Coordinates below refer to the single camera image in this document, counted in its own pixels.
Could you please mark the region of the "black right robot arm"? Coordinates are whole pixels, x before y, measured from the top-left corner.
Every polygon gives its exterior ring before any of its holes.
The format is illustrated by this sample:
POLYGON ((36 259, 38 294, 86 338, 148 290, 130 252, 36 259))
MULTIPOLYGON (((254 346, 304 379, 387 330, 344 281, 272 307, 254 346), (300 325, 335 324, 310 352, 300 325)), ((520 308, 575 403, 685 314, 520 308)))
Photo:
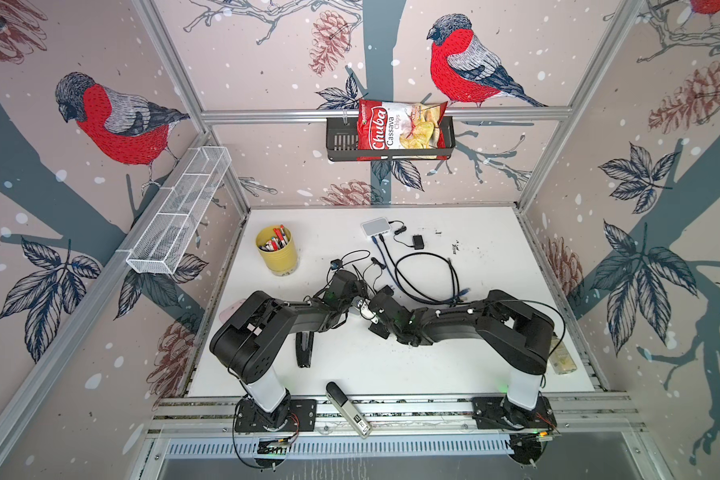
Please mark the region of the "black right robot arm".
POLYGON ((445 309, 409 310, 385 287, 366 302, 381 333, 412 347, 447 340, 481 339, 511 367, 507 393, 481 416, 489 424, 518 431, 541 418, 541 383, 554 333, 553 321, 526 302, 494 289, 480 301, 445 309))

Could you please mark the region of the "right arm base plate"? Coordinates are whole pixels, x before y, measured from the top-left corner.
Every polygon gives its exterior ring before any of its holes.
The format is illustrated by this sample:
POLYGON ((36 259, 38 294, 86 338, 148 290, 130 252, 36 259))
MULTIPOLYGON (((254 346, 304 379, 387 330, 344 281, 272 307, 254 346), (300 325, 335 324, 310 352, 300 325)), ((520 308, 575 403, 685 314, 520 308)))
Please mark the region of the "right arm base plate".
POLYGON ((557 428, 551 404, 542 394, 537 396, 536 405, 530 410, 512 404, 506 396, 473 397, 471 405, 472 418, 480 430, 520 431, 557 428))

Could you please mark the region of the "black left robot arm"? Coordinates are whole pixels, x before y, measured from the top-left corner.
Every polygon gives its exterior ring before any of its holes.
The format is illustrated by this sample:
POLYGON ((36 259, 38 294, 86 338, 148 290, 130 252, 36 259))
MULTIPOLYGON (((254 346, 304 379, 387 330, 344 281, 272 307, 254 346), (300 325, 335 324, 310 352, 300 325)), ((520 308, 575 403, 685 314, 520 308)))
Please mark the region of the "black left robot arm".
POLYGON ((368 298, 364 280, 339 270, 316 295, 301 302, 256 291, 225 317, 209 351, 249 395, 258 425, 275 430, 290 419, 290 392, 273 369, 287 338, 295 334, 308 344, 314 334, 343 325, 350 309, 368 298))

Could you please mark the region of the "white network switch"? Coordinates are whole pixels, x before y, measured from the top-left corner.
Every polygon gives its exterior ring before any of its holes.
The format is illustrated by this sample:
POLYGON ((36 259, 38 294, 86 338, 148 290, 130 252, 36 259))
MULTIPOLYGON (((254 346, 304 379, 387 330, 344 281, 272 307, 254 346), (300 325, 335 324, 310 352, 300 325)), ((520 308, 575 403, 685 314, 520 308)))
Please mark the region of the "white network switch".
POLYGON ((374 237, 388 233, 391 225, 386 218, 380 217, 363 222, 361 228, 367 237, 374 237))

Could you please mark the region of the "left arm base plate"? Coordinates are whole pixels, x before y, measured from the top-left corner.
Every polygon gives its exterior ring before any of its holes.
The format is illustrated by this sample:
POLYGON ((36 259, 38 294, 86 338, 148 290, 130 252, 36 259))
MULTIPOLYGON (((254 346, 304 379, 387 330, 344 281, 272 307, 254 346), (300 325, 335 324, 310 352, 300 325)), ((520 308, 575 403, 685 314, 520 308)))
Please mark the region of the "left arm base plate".
POLYGON ((234 418, 235 433, 312 432, 315 428, 317 402, 286 396, 273 412, 266 412, 246 396, 238 402, 234 418))

